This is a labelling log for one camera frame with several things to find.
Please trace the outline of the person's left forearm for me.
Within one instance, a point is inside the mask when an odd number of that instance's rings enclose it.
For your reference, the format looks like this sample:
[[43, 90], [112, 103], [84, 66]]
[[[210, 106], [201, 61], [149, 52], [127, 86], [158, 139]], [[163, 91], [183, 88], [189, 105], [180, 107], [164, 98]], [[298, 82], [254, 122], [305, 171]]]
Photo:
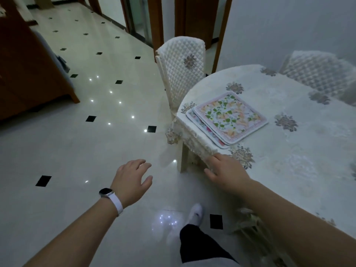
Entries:
[[117, 216], [110, 199], [99, 199], [23, 267], [89, 267]]

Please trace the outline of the floral placemat with grey border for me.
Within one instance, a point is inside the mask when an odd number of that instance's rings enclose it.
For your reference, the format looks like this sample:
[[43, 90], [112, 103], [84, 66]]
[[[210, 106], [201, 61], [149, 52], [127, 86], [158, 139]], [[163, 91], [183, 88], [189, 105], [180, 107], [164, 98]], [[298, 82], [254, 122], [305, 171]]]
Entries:
[[228, 149], [229, 145], [225, 144], [214, 132], [194, 113], [193, 109], [186, 112], [187, 118], [193, 122], [216, 146], [221, 149]]

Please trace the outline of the floral placemat with pink border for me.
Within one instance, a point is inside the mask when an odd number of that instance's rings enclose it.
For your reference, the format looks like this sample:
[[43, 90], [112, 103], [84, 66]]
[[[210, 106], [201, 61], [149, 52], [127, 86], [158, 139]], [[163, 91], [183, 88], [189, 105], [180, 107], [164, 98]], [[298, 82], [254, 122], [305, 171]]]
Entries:
[[193, 112], [228, 146], [238, 143], [268, 124], [265, 116], [231, 90], [193, 107]]

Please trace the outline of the white shoe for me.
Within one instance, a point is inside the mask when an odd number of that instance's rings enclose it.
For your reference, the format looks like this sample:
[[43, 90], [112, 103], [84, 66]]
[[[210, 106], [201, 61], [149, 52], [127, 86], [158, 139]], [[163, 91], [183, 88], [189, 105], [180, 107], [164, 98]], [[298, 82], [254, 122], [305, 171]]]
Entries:
[[194, 225], [200, 227], [204, 217], [204, 207], [200, 203], [196, 203], [190, 210], [186, 225]]

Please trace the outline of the brown wooden door frame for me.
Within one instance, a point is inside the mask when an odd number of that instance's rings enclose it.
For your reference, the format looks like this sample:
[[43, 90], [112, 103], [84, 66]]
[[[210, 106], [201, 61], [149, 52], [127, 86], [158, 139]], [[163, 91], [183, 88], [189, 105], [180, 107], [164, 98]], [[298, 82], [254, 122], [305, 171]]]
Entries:
[[224, 39], [224, 35], [225, 35], [226, 25], [228, 22], [228, 17], [229, 17], [229, 12], [230, 12], [232, 1], [233, 0], [226, 0], [226, 3], [225, 3], [225, 10], [224, 10], [221, 28], [220, 28], [219, 41], [217, 43], [217, 48], [216, 48], [216, 53], [215, 53], [215, 58], [214, 58], [211, 74], [215, 73], [216, 69], [217, 69], [217, 65], [218, 65], [219, 57], [220, 57], [220, 51], [221, 51], [221, 47], [222, 47], [222, 43], [223, 43], [223, 39]]

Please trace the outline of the smartwatch with white band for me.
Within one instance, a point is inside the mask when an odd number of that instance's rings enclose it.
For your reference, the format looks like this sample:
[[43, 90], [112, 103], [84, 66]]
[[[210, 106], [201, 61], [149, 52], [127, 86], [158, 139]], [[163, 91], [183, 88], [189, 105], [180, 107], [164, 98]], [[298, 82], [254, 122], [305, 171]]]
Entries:
[[116, 196], [115, 192], [110, 188], [103, 188], [99, 191], [100, 197], [108, 198], [114, 204], [117, 210], [117, 216], [120, 216], [123, 212], [123, 206], [119, 198]]

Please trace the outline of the person's left hand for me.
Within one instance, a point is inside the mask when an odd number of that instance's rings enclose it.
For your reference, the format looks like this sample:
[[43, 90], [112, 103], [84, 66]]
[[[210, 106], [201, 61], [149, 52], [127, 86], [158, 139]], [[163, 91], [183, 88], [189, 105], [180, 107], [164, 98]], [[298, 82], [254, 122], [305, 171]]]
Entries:
[[140, 193], [143, 176], [152, 165], [144, 159], [128, 161], [120, 166], [116, 172], [110, 188], [125, 209], [136, 203], [145, 193]]

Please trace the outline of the chair with white quilted cover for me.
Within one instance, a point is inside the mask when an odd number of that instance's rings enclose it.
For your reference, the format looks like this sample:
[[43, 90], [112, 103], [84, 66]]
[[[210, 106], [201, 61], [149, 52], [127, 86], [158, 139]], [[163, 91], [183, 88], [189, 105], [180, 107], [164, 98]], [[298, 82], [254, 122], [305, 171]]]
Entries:
[[204, 41], [194, 37], [171, 38], [156, 50], [172, 119], [188, 91], [205, 78], [205, 57]]
[[293, 51], [284, 60], [279, 73], [323, 96], [356, 107], [356, 65], [333, 53]]

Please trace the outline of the glass sliding door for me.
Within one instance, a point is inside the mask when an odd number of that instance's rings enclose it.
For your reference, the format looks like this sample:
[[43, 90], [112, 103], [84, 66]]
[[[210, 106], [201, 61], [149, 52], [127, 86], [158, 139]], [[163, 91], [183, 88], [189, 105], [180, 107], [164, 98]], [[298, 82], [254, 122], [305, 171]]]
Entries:
[[153, 48], [148, 0], [125, 0], [129, 33]]

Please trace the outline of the white floral tablecloth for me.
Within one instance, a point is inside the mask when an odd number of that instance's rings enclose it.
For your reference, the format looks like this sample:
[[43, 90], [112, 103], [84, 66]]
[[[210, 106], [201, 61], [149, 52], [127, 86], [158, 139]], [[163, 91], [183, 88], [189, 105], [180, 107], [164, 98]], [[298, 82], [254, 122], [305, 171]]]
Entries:
[[[221, 149], [186, 112], [229, 90], [268, 124]], [[203, 161], [217, 152], [233, 157], [252, 179], [356, 239], [356, 107], [261, 65], [243, 65], [192, 87], [170, 133]]]

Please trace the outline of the brown wooden door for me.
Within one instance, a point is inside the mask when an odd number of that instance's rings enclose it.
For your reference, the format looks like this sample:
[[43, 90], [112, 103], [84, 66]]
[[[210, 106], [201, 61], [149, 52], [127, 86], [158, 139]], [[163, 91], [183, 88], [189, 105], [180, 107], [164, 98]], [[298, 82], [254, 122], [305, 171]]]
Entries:
[[174, 34], [204, 41], [211, 48], [219, 0], [174, 0]]

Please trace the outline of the person's black trouser leg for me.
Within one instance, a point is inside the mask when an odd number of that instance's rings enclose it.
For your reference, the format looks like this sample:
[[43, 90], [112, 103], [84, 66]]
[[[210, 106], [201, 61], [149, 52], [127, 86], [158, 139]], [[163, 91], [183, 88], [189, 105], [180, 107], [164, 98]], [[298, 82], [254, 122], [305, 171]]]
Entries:
[[185, 267], [240, 267], [213, 238], [193, 224], [180, 231], [180, 257]]

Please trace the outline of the person's right forearm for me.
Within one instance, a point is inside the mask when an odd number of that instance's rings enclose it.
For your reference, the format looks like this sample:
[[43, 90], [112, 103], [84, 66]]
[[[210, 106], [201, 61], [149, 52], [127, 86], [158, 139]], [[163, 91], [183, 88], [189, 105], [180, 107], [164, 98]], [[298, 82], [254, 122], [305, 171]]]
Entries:
[[356, 239], [248, 179], [239, 196], [299, 267], [356, 267]]

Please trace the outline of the cream table leg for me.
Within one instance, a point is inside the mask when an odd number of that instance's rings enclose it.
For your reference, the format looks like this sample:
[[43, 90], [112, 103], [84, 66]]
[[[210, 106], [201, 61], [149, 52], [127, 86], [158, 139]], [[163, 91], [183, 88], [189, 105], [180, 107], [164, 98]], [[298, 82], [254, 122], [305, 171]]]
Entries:
[[177, 144], [177, 170], [179, 173], [186, 171], [188, 166], [189, 148], [184, 141], [180, 139]]

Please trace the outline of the person's right hand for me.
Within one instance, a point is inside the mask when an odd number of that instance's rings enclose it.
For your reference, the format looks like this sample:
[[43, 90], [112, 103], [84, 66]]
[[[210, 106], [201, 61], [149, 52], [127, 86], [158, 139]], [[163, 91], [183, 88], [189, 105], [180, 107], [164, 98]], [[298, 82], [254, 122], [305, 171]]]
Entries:
[[206, 162], [211, 171], [220, 175], [220, 183], [215, 183], [217, 186], [234, 195], [243, 195], [251, 178], [238, 160], [216, 153], [207, 157]]

